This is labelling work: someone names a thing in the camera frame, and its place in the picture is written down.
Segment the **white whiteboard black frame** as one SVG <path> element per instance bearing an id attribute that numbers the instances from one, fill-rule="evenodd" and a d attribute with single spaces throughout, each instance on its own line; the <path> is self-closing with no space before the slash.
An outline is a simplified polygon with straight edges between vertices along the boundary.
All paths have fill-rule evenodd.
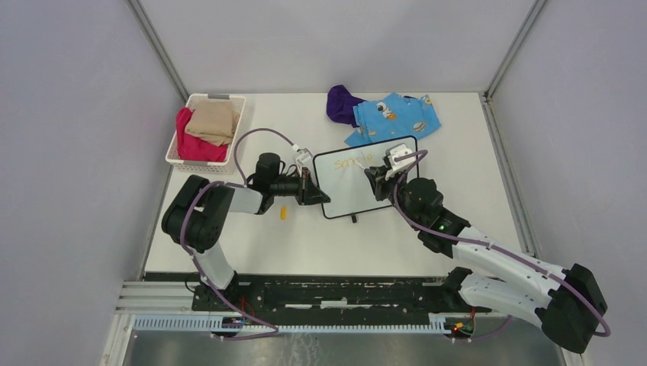
<path id="1" fill-rule="evenodd" d="M 322 204 L 323 215 L 334 219 L 388 207 L 388 201 L 375 200 L 364 171 L 352 161 L 357 159 L 366 168 L 382 166 L 386 150 L 400 144 L 418 150 L 417 139 L 406 136 L 317 154 L 313 159 L 317 183 L 331 199 L 330 203 Z"/>

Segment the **white marker pen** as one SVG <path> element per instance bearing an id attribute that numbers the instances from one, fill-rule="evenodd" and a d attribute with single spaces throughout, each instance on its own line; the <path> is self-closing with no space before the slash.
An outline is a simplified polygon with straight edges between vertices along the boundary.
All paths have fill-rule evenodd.
<path id="1" fill-rule="evenodd" d="M 354 166 L 356 166 L 356 167 L 360 168 L 361 170 L 365 170 L 365 169 L 366 169 L 366 167 L 365 167 L 365 166 L 364 166 L 364 165 L 363 165 L 359 160 L 357 160 L 357 159 L 354 159 L 354 160 L 352 161 L 352 163 L 353 163 L 353 165 L 354 165 Z"/>

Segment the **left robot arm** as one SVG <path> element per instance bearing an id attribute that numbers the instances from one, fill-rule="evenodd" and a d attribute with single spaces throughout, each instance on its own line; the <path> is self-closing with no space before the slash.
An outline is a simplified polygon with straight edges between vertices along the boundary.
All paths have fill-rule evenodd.
<path id="1" fill-rule="evenodd" d="M 191 175 L 163 214 L 163 232 L 189 254 L 220 310 L 232 310 L 240 300 L 239 289 L 230 284 L 237 273 L 219 243 L 228 214 L 263 215 L 276 197 L 293 197 L 301 206 L 331 202 L 308 168 L 288 174 L 283 165 L 277 154 L 261 154 L 256 170 L 246 177 L 247 185 Z"/>

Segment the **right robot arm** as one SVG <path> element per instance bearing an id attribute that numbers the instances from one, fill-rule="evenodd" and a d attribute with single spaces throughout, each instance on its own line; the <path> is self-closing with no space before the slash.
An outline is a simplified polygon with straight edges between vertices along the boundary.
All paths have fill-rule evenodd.
<path id="1" fill-rule="evenodd" d="M 387 166 L 365 169 L 377 201 L 387 200 L 423 246 L 460 262 L 440 291 L 443 306 L 483 307 L 541 329 L 559 347 L 582 354 L 593 337 L 610 336 L 607 302 L 593 272 L 578 263 L 563 268 L 504 248 L 443 206 L 436 182 L 408 181 Z"/>

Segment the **blue patterned cloth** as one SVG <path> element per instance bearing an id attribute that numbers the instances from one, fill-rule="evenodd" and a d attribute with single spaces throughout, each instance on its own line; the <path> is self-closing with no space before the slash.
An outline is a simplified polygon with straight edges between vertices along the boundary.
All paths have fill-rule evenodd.
<path id="1" fill-rule="evenodd" d="M 441 127 L 429 95 L 414 98 L 391 93 L 379 101 L 364 101 L 352 110 L 357 127 L 345 139 L 350 147 L 406 136 L 420 140 Z"/>

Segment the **purple cloth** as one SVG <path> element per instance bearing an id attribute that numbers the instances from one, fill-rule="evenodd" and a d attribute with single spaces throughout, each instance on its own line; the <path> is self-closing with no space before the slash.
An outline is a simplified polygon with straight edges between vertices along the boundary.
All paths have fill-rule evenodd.
<path id="1" fill-rule="evenodd" d="M 344 85 L 335 85 L 327 93 L 327 116 L 332 122 L 357 128 L 354 107 L 364 101 L 352 95 Z"/>

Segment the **white perforated plastic basket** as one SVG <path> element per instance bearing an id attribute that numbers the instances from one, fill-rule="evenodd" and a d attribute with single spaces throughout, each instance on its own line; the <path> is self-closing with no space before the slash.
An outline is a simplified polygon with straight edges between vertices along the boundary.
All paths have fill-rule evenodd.
<path id="1" fill-rule="evenodd" d="M 195 105 L 199 101 L 231 101 L 234 109 L 240 114 L 240 119 L 237 125 L 237 131 L 234 134 L 233 141 L 230 143 L 227 149 L 227 158 L 224 162 L 202 162 L 202 161 L 191 161 L 180 159 L 177 152 L 177 142 L 176 134 L 174 134 L 169 143 L 169 147 L 166 151 L 166 162 L 168 162 L 173 167 L 184 170 L 187 172 L 207 172 L 213 174 L 224 174 L 229 175 L 233 173 L 234 162 L 233 162 L 233 145 L 239 140 L 239 137 L 242 135 L 244 130 L 244 125 L 246 123 L 246 118 L 248 116 L 248 106 L 247 99 L 243 95 L 216 95 L 216 94 L 200 94 L 194 93 L 188 97 L 188 100 L 185 103 L 184 108 L 189 108 L 192 112 L 195 109 Z"/>

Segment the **beige folded cloth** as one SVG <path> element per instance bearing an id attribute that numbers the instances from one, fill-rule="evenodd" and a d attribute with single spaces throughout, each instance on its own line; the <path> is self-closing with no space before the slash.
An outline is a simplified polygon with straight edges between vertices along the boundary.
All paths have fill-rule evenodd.
<path id="1" fill-rule="evenodd" d="M 240 114 L 231 101 L 199 101 L 185 132 L 215 146 L 229 145 L 237 131 Z"/>

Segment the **pink cloth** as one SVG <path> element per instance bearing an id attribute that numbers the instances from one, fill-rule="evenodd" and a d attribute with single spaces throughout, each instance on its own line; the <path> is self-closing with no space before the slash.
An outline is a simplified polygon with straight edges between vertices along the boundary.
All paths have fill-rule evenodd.
<path id="1" fill-rule="evenodd" d="M 192 115 L 193 112 L 189 108 L 182 108 L 175 117 L 175 134 L 179 158 L 202 162 L 224 162 L 227 158 L 227 144 L 215 146 L 185 132 Z"/>

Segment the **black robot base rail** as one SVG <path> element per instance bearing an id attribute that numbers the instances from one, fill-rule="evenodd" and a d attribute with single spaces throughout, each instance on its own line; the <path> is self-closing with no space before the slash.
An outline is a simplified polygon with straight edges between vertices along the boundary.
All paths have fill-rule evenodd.
<path id="1" fill-rule="evenodd" d="M 433 327 L 433 316 L 490 313 L 467 304 L 453 277 L 235 274 L 214 291 L 204 280 L 192 310 L 220 313 L 224 332 L 391 331 Z"/>

